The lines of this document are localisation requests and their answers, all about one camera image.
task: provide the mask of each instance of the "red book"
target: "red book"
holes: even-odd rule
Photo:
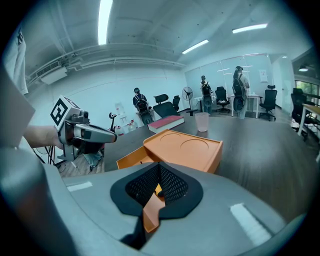
[[[160,133],[166,129],[171,129],[185,122],[182,115],[170,115],[148,124],[149,130]]]

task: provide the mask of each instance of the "wall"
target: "wall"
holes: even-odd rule
[[[150,106],[156,105],[154,96],[167,94],[172,102],[175,95],[180,95],[186,86],[186,79],[181,70],[160,65],[116,64],[87,68],[73,72],[67,77],[51,84],[29,89],[27,99],[35,108],[31,125],[53,125],[49,114],[60,95],[73,100],[82,109],[89,112],[93,125],[109,129],[110,112],[117,113],[116,102],[123,104],[127,121],[137,120],[136,108],[133,106],[134,88],[138,87]],[[181,99],[180,110],[189,107]],[[116,117],[115,125],[122,125]]]

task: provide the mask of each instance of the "clear cup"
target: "clear cup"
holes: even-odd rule
[[[206,132],[209,124],[209,114],[207,112],[196,113],[195,123],[199,132]]]

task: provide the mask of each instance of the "ceiling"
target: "ceiling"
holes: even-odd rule
[[[283,37],[285,13],[277,0],[113,0],[107,44],[98,45],[100,0],[43,0],[25,17],[27,84],[54,60],[79,70],[115,62],[150,62],[183,67],[235,44]],[[232,29],[268,23],[266,29]],[[208,39],[184,55],[182,51]]]
[[[318,53],[314,47],[297,57],[293,62],[293,72],[295,75],[305,76],[320,80],[320,65]],[[300,66],[305,65],[309,69],[307,72],[299,71]]]

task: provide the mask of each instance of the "mesh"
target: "mesh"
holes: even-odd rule
[[[158,185],[158,165],[125,186],[127,194],[145,207]]]
[[[182,198],[188,191],[188,184],[177,175],[159,165],[159,183],[164,192],[165,205]]]

